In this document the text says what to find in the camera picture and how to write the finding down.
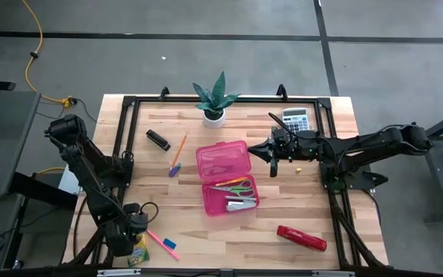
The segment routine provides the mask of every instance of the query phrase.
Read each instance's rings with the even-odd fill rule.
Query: pencil
[[[177,162],[178,155],[181,154],[182,146],[184,146],[184,142],[187,139],[187,137],[188,137],[188,134],[185,134],[184,138],[182,139],[181,145],[178,147],[177,154],[175,154],[175,158],[174,158],[174,161],[173,161],[170,169],[172,169],[175,166],[175,163]]]
[[[163,244],[163,242],[156,236],[152,231],[147,230],[146,231],[163,249],[165,249],[168,254],[172,255],[176,260],[179,260],[177,253],[174,252],[174,250],[170,249],[168,246]]]

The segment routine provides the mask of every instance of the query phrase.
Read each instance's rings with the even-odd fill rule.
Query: black floor stripe
[[[45,32],[44,38],[84,39],[165,39],[165,40],[231,40],[231,41],[277,41],[277,42],[319,42],[318,35],[195,35],[195,34],[125,34],[86,32]],[[38,32],[0,31],[0,37],[38,38]]]
[[[38,32],[0,31],[3,38],[38,38]],[[406,37],[354,37],[320,35],[196,35],[196,34],[137,34],[137,33],[97,33],[97,32],[45,32],[44,38],[83,38],[83,39],[164,39],[164,40],[246,40],[280,42],[350,42],[350,43],[405,43],[443,44],[443,38]]]
[[[317,17],[317,26],[319,27],[319,35],[327,38],[326,26],[324,24],[324,16],[322,15],[321,3],[314,0],[315,15]],[[328,76],[328,85],[331,96],[339,96],[338,85],[336,84],[335,69],[332,67],[331,51],[329,50],[329,42],[327,39],[321,40],[322,55],[324,56],[324,67]]]
[[[443,38],[401,38],[401,37],[348,37],[328,36],[328,42],[354,42],[354,43],[408,43],[408,44],[443,44]]]

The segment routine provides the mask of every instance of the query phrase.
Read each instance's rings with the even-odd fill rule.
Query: calculator display
[[[307,111],[302,109],[302,110],[295,110],[295,111],[284,111],[283,112],[283,116],[290,116],[290,115],[306,115]]]

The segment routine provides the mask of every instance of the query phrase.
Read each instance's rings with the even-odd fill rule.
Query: desk
[[[106,155],[111,155],[115,143],[123,95],[104,95],[95,128],[94,143]],[[351,99],[331,98],[338,136],[347,138],[358,134]],[[153,201],[160,206],[158,218],[149,229],[160,238],[177,244],[175,261],[152,239],[148,239],[151,260],[142,268],[203,268],[203,269],[338,269],[335,237],[327,193],[321,188],[317,162],[280,161],[278,177],[269,177],[269,165],[250,155],[260,206],[238,214],[209,217],[205,214],[201,184],[198,177],[195,151],[216,142],[245,140],[248,145],[263,142],[276,123],[268,112],[281,114],[282,109],[303,106],[308,109],[311,127],[315,128],[314,109],[304,104],[235,103],[228,109],[225,126],[208,129],[202,123],[202,112],[194,103],[143,102],[139,109],[133,153],[135,169],[125,203]],[[128,111],[126,126],[131,121]],[[153,129],[172,145],[167,152],[150,141],[145,133]],[[127,140],[123,136],[122,149]],[[185,132],[188,138],[178,161],[182,169],[174,178],[167,177],[170,162]],[[302,168],[295,174],[296,168]],[[381,228],[373,201],[361,191],[350,191],[352,214],[358,234],[376,257],[387,264]],[[84,198],[78,197],[78,207]],[[278,225],[300,229],[325,239],[328,249],[316,252],[276,235]],[[78,250],[95,232],[96,227],[88,210],[80,218]],[[64,261],[72,259],[73,229],[68,236]],[[349,240],[343,236],[351,261]],[[114,267],[127,267],[126,258],[115,258]]]

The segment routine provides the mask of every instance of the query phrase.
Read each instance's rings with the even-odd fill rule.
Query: scissors
[[[217,189],[224,192],[235,193],[237,196],[241,197],[251,197],[254,196],[254,189],[252,189],[252,182],[250,180],[245,180],[241,182],[239,185],[233,186],[211,186],[210,189]]]

